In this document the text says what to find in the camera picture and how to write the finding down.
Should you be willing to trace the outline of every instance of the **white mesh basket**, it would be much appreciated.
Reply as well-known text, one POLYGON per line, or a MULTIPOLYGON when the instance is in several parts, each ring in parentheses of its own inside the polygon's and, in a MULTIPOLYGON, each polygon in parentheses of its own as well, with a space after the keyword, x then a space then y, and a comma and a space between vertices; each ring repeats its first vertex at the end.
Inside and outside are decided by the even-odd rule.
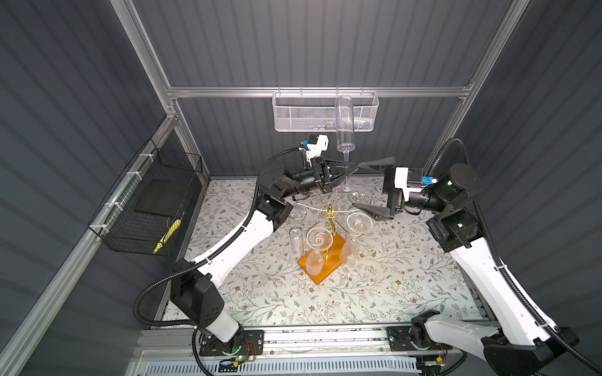
MULTIPOLYGON (((332 96, 272 96, 274 128, 278 132, 336 132, 335 100, 332 96)), ((374 129, 378 97, 376 92, 353 96, 353 120, 356 132, 374 129)))

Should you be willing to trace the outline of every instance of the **corrugated wall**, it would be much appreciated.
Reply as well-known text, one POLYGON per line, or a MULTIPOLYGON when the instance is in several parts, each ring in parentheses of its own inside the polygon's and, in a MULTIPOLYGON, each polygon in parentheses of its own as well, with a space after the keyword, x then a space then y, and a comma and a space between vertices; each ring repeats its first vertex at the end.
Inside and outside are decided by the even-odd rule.
MULTIPOLYGON (((165 113, 108 1, 0 2, 0 96, 3 348, 165 113)), ((120 373, 168 267, 100 249, 22 374, 120 373)))
MULTIPOLYGON (((483 178, 500 255, 598 364, 601 63, 599 1, 532 1, 457 134, 483 178)), ((567 355, 544 371, 593 375, 567 355)))
MULTIPOLYGON (((183 87, 466 85, 509 3, 134 1, 170 85, 183 87)), ((179 101, 212 176, 256 175, 266 156, 306 139, 274 130, 268 99, 179 101)), ((381 98, 352 161, 395 155, 422 167, 455 103, 381 98)))

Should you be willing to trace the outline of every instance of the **table surface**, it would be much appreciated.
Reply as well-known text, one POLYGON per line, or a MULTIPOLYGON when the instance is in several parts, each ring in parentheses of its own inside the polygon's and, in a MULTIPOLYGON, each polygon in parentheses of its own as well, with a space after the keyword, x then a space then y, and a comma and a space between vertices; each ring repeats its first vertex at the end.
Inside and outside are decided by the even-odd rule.
MULTIPOLYGON (((351 183, 371 191, 373 204, 386 205, 382 177, 354 177, 351 183)), ((205 252, 242 220, 254 187, 254 179, 211 181, 186 260, 205 252)), ((312 193, 301 203, 319 208, 321 198, 312 193)), ((341 210, 353 209, 346 196, 339 205, 341 210)), ((338 221, 344 224, 348 214, 338 214, 338 221)), ((307 209, 298 226, 306 230, 321 215, 307 209)), ((354 266, 340 266, 319 286, 292 256, 288 237, 292 225, 286 223, 253 248, 226 278, 219 288, 225 309, 243 325, 408 322, 428 309, 456 319, 480 319, 458 266, 429 233, 426 220, 431 215, 402 213, 394 220, 375 222, 372 231, 361 237, 354 266)), ((163 320, 180 318, 185 315, 169 302, 163 320)))

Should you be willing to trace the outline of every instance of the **yellow marker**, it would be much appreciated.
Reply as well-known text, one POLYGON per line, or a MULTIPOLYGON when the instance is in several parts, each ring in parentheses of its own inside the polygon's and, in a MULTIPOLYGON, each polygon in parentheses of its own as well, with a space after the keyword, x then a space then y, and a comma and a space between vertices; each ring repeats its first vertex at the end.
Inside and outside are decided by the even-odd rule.
POLYGON ((161 238, 161 240, 159 240, 159 243, 157 243, 157 247, 155 247, 155 250, 152 252, 153 254, 157 253, 157 251, 163 246, 163 244, 165 244, 165 242, 169 239, 169 237, 174 233, 175 230, 178 229, 178 227, 180 227, 180 224, 182 223, 181 220, 176 220, 173 225, 169 228, 169 231, 167 231, 165 233, 165 235, 163 235, 163 237, 161 238))

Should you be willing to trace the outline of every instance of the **wooden board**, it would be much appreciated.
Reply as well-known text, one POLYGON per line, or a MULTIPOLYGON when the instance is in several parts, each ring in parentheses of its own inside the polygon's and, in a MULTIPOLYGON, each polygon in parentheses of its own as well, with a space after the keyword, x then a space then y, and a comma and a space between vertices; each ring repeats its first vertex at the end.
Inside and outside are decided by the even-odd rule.
POLYGON ((307 252, 299 260, 297 260, 297 263, 299 263, 301 268, 303 268, 303 270, 307 273, 309 278, 311 278, 311 280, 314 281, 316 285, 319 285, 323 280, 326 279, 326 277, 328 277, 333 271, 336 270, 336 268, 338 268, 342 264, 341 260, 339 260, 339 256, 341 255, 341 249, 345 244, 345 239, 343 239, 341 235, 335 234, 332 240, 332 246, 328 249, 328 258, 324 259, 324 267, 322 268, 322 271, 319 274, 312 276, 310 273, 307 273, 307 256, 309 256, 309 254, 313 252, 313 250, 307 252))

